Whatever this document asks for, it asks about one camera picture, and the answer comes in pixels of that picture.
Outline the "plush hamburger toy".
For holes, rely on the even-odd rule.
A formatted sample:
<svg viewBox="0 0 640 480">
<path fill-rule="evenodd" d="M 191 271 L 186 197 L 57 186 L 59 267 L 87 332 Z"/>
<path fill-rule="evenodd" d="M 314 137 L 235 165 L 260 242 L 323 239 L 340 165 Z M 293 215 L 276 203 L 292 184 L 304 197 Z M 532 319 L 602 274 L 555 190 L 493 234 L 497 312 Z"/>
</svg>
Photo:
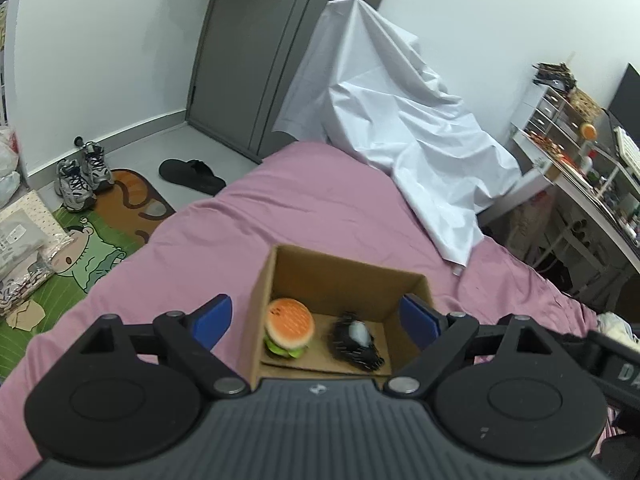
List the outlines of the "plush hamburger toy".
<svg viewBox="0 0 640 480">
<path fill-rule="evenodd" d="M 301 302 L 291 298 L 268 304 L 265 320 L 266 349 L 283 359 L 298 359 L 314 338 L 314 318 Z"/>
</svg>

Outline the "pink bed sheet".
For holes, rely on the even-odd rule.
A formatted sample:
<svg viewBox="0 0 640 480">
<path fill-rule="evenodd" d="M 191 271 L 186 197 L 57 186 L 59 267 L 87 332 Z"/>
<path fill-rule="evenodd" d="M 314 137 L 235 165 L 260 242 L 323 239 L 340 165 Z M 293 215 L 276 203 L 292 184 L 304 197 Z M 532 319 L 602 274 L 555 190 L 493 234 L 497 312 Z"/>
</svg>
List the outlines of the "pink bed sheet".
<svg viewBox="0 0 640 480">
<path fill-rule="evenodd" d="M 226 294 L 233 321 L 215 352 L 234 365 L 250 292 L 279 244 L 424 275 L 439 311 L 463 311 L 484 324 L 518 313 L 562 334 L 582 336 L 597 325 L 593 310 L 493 240 L 478 244 L 466 269 L 455 274 L 386 174 L 329 145 L 295 143 L 217 196 L 173 214 L 55 326 L 32 338 L 1 388 L 2 477 L 21 478 L 38 463 L 24 422 L 25 400 L 104 313 L 147 323 Z"/>
</svg>

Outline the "cardboard box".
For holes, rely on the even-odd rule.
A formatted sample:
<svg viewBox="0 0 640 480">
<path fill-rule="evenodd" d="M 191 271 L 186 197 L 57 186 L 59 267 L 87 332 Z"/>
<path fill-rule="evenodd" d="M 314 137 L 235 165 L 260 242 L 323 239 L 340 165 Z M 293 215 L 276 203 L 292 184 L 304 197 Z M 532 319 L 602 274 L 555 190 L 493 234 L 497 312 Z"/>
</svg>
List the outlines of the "cardboard box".
<svg viewBox="0 0 640 480">
<path fill-rule="evenodd" d="M 421 274 L 293 245 L 272 248 L 250 294 L 235 370 L 253 387 L 262 378 L 372 378 L 382 384 L 420 353 L 400 324 L 400 300 L 407 294 L 433 303 Z M 301 302 L 314 317 L 314 338 L 297 359 L 272 356 L 264 343 L 268 304 L 279 298 Z M 379 370 L 360 370 L 330 349 L 332 327 L 346 312 L 371 331 L 385 360 Z"/>
</svg>

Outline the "cartoon floor mat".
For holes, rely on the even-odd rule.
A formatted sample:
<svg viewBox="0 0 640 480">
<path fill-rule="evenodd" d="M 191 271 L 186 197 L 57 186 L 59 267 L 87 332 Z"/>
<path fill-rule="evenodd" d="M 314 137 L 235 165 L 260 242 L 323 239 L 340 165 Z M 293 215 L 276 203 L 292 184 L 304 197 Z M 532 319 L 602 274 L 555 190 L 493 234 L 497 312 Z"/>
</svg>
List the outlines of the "cartoon floor mat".
<svg viewBox="0 0 640 480">
<path fill-rule="evenodd" d="M 2 378 L 21 361 L 32 337 L 55 326 L 100 278 L 146 244 L 175 213 L 141 174 L 117 169 L 113 176 L 114 186 L 98 194 L 93 208 L 76 214 L 60 207 L 53 213 L 72 242 L 53 258 L 55 274 L 19 310 L 28 321 L 14 318 L 1 323 Z"/>
</svg>

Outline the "grey sneaker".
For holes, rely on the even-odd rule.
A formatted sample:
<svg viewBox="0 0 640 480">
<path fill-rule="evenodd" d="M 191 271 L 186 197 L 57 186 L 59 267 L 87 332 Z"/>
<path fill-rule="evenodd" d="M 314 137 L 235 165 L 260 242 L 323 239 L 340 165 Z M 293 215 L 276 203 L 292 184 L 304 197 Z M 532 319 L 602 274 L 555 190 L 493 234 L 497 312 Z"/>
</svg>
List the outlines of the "grey sneaker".
<svg viewBox="0 0 640 480">
<path fill-rule="evenodd" d="M 108 191 L 114 186 L 112 170 L 106 163 L 102 145 L 87 142 L 82 146 L 81 168 L 94 192 Z"/>
<path fill-rule="evenodd" d="M 91 209 L 96 203 L 96 194 L 75 159 L 63 159 L 56 165 L 54 192 L 70 212 Z"/>
</svg>

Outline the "packaged goods pile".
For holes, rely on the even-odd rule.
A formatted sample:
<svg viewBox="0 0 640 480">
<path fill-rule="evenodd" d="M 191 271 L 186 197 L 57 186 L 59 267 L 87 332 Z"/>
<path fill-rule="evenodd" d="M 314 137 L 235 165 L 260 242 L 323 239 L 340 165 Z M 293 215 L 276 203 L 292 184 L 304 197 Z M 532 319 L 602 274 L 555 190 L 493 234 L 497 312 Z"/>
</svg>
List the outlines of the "packaged goods pile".
<svg viewBox="0 0 640 480">
<path fill-rule="evenodd" d="M 15 136 L 1 129 L 1 315 L 6 318 L 54 274 L 53 258 L 70 236 L 28 188 Z"/>
</svg>

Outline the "grey sneaker right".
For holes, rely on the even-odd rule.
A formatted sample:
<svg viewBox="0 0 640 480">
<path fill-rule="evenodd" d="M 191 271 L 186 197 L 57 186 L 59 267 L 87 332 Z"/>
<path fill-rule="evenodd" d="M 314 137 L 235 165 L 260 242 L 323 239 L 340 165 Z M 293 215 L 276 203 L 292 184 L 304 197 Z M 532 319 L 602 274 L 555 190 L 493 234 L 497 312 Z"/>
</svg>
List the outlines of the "grey sneaker right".
<svg viewBox="0 0 640 480">
<path fill-rule="evenodd" d="M 112 170 L 106 163 L 102 145 L 87 142 L 82 146 L 81 168 L 94 192 L 108 191 L 114 186 Z"/>
</svg>

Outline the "white desk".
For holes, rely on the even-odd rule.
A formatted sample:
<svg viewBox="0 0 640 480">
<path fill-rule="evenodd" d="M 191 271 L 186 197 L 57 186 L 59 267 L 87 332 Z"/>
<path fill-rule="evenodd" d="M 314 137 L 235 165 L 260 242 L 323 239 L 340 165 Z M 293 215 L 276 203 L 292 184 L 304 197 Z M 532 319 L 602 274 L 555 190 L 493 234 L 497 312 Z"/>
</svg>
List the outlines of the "white desk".
<svg viewBox="0 0 640 480">
<path fill-rule="evenodd" d="M 577 206 L 584 216 L 598 226 L 610 243 L 626 259 L 623 270 L 617 271 L 613 281 L 605 285 L 606 310 L 614 310 L 624 285 L 639 274 L 639 248 L 624 233 L 615 218 L 606 211 L 597 194 L 589 191 L 572 176 L 566 166 L 545 152 L 524 130 L 516 128 L 512 134 L 513 144 L 523 153 L 532 168 L 521 176 L 505 196 L 478 215 L 480 226 L 488 226 L 500 217 L 534 198 L 548 188 L 556 188 Z"/>
</svg>

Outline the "white drawer organizer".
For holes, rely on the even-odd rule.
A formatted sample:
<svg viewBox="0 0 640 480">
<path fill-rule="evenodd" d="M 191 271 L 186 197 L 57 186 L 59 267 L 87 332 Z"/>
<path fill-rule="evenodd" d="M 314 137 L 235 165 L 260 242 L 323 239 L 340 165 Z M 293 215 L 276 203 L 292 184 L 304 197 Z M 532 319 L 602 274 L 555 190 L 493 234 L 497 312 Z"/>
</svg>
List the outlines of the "white drawer organizer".
<svg viewBox="0 0 640 480">
<path fill-rule="evenodd" d="M 562 131 L 574 142 L 580 140 L 584 118 L 559 92 L 545 84 L 531 82 L 515 110 L 511 124 L 521 130 L 532 130 L 543 136 Z"/>
</svg>

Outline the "white cover sheet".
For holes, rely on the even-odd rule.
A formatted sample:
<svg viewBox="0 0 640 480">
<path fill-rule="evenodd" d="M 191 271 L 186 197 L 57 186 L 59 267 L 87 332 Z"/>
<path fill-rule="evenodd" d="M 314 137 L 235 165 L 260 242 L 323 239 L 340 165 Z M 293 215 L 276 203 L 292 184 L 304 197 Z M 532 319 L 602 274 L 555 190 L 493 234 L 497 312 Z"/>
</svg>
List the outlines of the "white cover sheet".
<svg viewBox="0 0 640 480">
<path fill-rule="evenodd" d="M 273 128 L 383 171 L 455 266 L 483 238 L 478 214 L 521 177 L 423 61 L 416 36 L 362 0 L 326 5 Z"/>
</svg>

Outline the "orange ball figurine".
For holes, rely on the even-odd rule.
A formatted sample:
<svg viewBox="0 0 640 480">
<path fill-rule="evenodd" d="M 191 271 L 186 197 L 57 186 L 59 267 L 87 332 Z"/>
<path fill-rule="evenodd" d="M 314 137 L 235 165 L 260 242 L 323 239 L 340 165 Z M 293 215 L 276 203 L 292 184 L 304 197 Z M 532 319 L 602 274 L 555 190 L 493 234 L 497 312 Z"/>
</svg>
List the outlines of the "orange ball figurine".
<svg viewBox="0 0 640 480">
<path fill-rule="evenodd" d="M 592 142 L 597 139 L 597 128 L 590 122 L 583 122 L 579 128 L 580 135 L 585 141 Z"/>
</svg>

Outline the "white keyboard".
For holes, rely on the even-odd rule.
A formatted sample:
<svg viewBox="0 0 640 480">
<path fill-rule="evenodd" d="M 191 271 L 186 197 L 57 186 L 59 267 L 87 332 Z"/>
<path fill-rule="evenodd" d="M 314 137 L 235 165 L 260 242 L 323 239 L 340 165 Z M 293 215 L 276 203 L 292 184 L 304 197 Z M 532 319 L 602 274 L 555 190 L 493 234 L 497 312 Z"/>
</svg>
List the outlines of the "white keyboard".
<svg viewBox="0 0 640 480">
<path fill-rule="evenodd" d="M 618 157 L 637 178 L 640 178 L 640 148 L 624 128 L 616 126 L 614 133 Z"/>
</svg>

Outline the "woven basket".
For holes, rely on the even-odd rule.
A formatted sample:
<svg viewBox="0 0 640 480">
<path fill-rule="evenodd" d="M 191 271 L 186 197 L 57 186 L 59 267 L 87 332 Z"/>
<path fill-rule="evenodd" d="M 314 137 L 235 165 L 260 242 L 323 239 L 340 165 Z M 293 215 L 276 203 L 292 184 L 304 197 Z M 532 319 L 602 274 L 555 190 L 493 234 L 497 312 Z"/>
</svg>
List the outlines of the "woven basket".
<svg viewBox="0 0 640 480">
<path fill-rule="evenodd" d="M 602 107 L 589 94 L 577 87 L 570 92 L 570 105 L 578 111 L 585 122 L 594 122 L 602 112 Z"/>
</svg>

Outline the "black monitor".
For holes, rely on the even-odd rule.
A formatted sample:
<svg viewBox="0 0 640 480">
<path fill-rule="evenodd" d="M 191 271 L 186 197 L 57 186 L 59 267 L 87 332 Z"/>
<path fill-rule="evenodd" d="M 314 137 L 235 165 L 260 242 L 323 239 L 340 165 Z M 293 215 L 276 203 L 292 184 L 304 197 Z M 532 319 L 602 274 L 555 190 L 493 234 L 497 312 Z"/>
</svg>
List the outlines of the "black monitor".
<svg viewBox="0 0 640 480">
<path fill-rule="evenodd" d="M 608 106 L 613 124 L 623 128 L 635 144 L 640 142 L 640 75 L 628 64 Z"/>
</svg>

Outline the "grey door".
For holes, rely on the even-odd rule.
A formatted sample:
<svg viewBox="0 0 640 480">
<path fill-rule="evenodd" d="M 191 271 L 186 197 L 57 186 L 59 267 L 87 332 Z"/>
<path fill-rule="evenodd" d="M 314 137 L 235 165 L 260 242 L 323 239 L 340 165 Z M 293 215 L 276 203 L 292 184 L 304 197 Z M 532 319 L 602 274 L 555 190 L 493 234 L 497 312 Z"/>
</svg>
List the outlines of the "grey door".
<svg viewBox="0 0 640 480">
<path fill-rule="evenodd" d="M 290 144 L 273 123 L 329 1 L 209 0 L 188 124 L 254 162 Z"/>
</svg>

